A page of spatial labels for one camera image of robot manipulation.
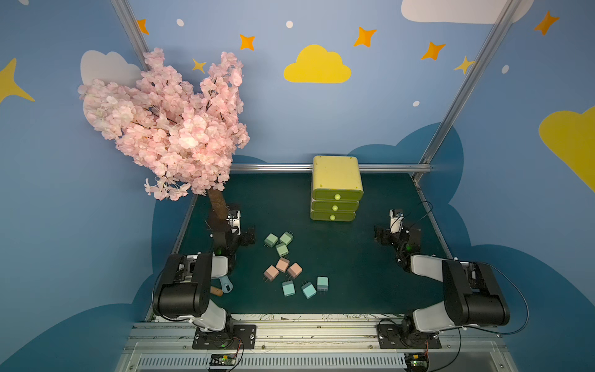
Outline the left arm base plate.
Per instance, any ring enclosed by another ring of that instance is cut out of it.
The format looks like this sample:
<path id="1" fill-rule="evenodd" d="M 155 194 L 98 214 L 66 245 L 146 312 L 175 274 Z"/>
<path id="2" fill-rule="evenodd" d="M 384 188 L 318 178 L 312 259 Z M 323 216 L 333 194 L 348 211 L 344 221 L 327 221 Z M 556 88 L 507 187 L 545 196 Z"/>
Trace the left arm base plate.
<path id="1" fill-rule="evenodd" d="M 253 350 L 257 337 L 256 325 L 228 325 L 223 331 L 203 332 L 196 330 L 193 350 L 240 349 Z"/>

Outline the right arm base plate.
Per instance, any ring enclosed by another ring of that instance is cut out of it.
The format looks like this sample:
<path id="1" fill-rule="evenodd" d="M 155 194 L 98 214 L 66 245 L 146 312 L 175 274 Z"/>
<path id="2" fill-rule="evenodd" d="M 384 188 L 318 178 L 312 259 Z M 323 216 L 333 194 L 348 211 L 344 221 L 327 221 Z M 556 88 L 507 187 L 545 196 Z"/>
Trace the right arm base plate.
<path id="1" fill-rule="evenodd" d="M 441 349 L 442 344 L 435 333 L 422 333 L 413 328 L 405 330 L 401 324 L 379 323 L 377 339 L 383 350 L 396 349 Z"/>

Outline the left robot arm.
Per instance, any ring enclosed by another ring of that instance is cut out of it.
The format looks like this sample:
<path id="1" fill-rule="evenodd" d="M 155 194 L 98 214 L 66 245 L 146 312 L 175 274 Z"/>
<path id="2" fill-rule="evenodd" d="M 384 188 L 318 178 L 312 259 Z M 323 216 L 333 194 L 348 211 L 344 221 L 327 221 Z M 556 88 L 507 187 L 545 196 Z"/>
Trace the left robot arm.
<path id="1" fill-rule="evenodd" d="M 236 267 L 236 253 L 242 246 L 255 243 L 255 229 L 241 229 L 238 217 L 227 226 L 213 229 L 214 248 L 194 255 L 172 254 L 167 258 L 152 294 L 156 316 L 170 322 L 189 322 L 201 335 L 232 333 L 231 315 L 212 301 L 212 281 L 219 280 L 221 290 L 229 294 L 229 279 Z"/>

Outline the green plug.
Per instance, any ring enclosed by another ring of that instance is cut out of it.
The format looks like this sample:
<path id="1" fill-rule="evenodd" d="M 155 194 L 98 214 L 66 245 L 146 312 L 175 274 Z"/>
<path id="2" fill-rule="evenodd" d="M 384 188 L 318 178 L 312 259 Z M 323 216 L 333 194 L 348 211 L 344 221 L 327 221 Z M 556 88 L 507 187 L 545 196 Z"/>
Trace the green plug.
<path id="1" fill-rule="evenodd" d="M 288 246 L 293 239 L 294 237 L 290 232 L 284 232 L 279 238 L 279 243 Z"/>
<path id="2" fill-rule="evenodd" d="M 279 257 L 286 257 L 289 254 L 288 246 L 284 243 L 279 243 L 277 246 L 275 246 L 275 249 Z"/>
<path id="3" fill-rule="evenodd" d="M 275 247 L 277 245 L 278 241 L 279 241 L 279 238 L 276 235 L 270 233 L 265 238 L 264 244 L 268 247 Z"/>

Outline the yellow green drawer cabinet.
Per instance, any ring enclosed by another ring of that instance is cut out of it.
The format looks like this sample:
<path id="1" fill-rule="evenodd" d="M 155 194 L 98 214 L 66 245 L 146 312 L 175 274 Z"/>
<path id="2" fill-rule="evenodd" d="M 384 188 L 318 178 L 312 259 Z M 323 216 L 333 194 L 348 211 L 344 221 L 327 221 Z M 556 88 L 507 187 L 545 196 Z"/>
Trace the yellow green drawer cabinet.
<path id="1" fill-rule="evenodd" d="M 364 190 L 358 160 L 347 156 L 314 157 L 311 192 L 314 188 Z"/>

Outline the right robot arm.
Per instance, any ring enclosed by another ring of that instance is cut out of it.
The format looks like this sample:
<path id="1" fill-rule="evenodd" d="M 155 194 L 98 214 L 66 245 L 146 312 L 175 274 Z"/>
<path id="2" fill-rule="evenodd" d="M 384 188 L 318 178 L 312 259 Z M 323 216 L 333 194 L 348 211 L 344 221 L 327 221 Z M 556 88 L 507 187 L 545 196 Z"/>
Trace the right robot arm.
<path id="1" fill-rule="evenodd" d="M 398 227 L 396 223 L 387 229 L 376 226 L 374 239 L 394 248 L 396 262 L 404 271 L 443 286 L 441 302 L 405 316 L 400 328 L 403 336 L 509 323 L 510 309 L 488 264 L 425 255 L 421 252 L 421 231 Z"/>

